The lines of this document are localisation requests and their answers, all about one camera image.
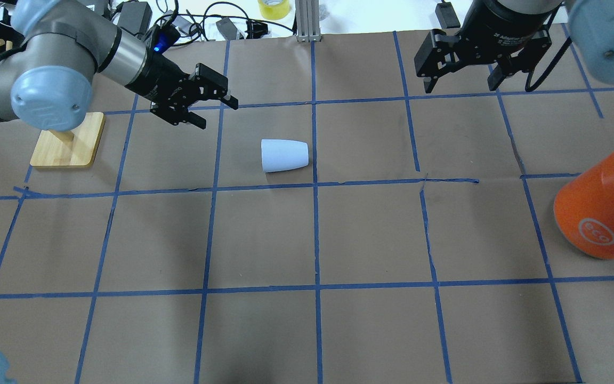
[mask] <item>blue joint cap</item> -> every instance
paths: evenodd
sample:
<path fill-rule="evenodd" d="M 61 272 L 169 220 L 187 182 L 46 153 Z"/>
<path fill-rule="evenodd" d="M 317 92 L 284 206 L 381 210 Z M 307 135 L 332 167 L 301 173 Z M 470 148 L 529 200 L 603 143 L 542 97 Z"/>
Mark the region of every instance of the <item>blue joint cap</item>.
<path fill-rule="evenodd" d="M 11 88 L 11 107 L 22 121 L 43 130 L 68 131 L 85 119 L 90 81 L 76 70 L 43 66 L 28 70 Z"/>
<path fill-rule="evenodd" d="M 27 32 L 60 2 L 61 0 L 19 0 L 11 16 L 11 26 L 26 36 Z"/>

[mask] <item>white logo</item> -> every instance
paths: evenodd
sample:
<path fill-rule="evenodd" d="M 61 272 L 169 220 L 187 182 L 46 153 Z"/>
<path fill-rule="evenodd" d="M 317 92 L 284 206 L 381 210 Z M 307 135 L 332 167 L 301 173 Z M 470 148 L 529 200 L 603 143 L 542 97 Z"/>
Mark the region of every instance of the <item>white logo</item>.
<path fill-rule="evenodd" d="M 579 222 L 579 234 L 595 245 L 613 245 L 614 233 L 604 223 L 595 219 L 582 219 Z"/>

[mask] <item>wooden base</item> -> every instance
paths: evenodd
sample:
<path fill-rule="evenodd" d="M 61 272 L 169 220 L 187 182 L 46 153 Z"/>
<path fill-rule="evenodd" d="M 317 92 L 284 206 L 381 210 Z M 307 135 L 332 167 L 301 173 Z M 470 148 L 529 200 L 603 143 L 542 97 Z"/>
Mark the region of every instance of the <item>wooden base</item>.
<path fill-rule="evenodd" d="M 90 167 L 105 122 L 106 117 L 101 112 L 89 112 L 82 124 L 72 131 L 42 131 L 30 165 L 36 168 Z"/>

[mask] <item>black connector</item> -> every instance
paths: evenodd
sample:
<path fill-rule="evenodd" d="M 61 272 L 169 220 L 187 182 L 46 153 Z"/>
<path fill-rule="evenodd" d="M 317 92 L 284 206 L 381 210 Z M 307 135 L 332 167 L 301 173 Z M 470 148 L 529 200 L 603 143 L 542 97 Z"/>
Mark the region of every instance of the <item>black connector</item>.
<path fill-rule="evenodd" d="M 269 25 L 266 22 L 246 20 L 246 26 L 249 39 L 259 39 L 269 33 Z"/>
<path fill-rule="evenodd" d="M 142 39 L 151 25 L 151 6 L 147 2 L 125 2 L 120 5 L 122 9 L 117 26 Z"/>
<path fill-rule="evenodd" d="M 219 29 L 220 34 L 222 34 L 222 36 L 229 41 L 242 41 L 242 39 L 245 38 L 242 32 L 228 17 L 219 20 L 215 24 L 217 24 L 217 29 Z"/>
<path fill-rule="evenodd" d="M 437 20 L 443 29 L 461 28 L 461 22 L 458 21 L 454 7 L 449 2 L 442 2 L 435 7 Z"/>

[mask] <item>table surface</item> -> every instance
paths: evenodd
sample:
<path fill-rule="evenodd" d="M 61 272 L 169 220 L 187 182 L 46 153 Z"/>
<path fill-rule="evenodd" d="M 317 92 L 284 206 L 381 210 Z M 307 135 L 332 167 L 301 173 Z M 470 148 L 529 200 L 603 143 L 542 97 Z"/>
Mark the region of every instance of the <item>table surface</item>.
<path fill-rule="evenodd" d="M 423 31 L 200 42 L 241 108 L 169 126 L 102 76 L 88 170 L 0 124 L 0 349 L 19 382 L 614 382 L 614 261 L 556 192 L 614 151 L 568 51 L 537 92 L 414 76 Z M 563 26 L 553 29 L 558 41 Z M 263 138 L 310 165 L 261 170 Z"/>

